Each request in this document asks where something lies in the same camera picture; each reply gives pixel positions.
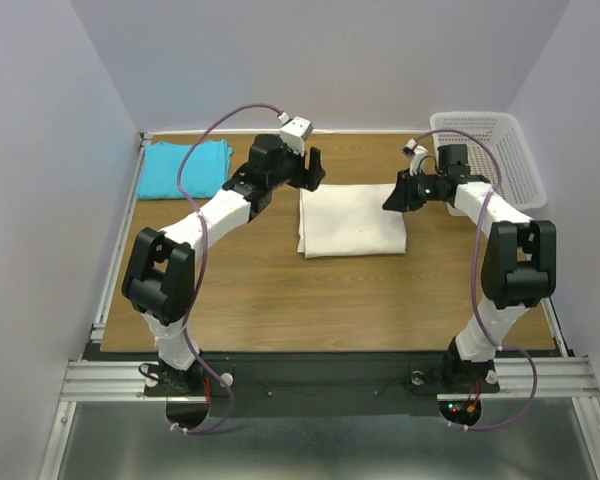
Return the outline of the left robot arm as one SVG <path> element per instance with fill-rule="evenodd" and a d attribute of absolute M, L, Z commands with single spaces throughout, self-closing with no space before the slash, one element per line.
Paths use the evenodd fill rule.
<path fill-rule="evenodd" d="M 318 148 L 297 153 L 281 136 L 259 134 L 246 163 L 199 211 L 136 235 L 121 290 L 145 320 L 158 351 L 157 366 L 141 370 L 146 380 L 184 395 L 204 384 L 210 375 L 198 360 L 200 349 L 187 323 L 210 247 L 262 213 L 275 189 L 288 185 L 313 192 L 325 176 Z"/>

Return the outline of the white t-shirt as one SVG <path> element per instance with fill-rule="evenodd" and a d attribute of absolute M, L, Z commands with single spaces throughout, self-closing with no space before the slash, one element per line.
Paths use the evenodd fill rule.
<path fill-rule="evenodd" d="M 305 258 L 401 255 L 407 230 L 399 212 L 382 205 L 391 184 L 323 184 L 299 197 L 299 242 Z"/>

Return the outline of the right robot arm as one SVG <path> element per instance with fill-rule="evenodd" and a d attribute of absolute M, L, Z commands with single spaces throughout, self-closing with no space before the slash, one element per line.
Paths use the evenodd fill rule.
<path fill-rule="evenodd" d="M 520 212 L 486 177 L 472 173 L 464 144 L 439 147 L 433 173 L 424 171 L 428 151 L 417 141 L 409 141 L 403 151 L 410 165 L 398 173 L 383 210 L 415 212 L 430 201 L 441 201 L 476 226 L 470 274 L 473 315 L 451 340 L 436 380 L 448 392 L 494 385 L 494 358 L 509 330 L 555 291 L 557 227 Z"/>

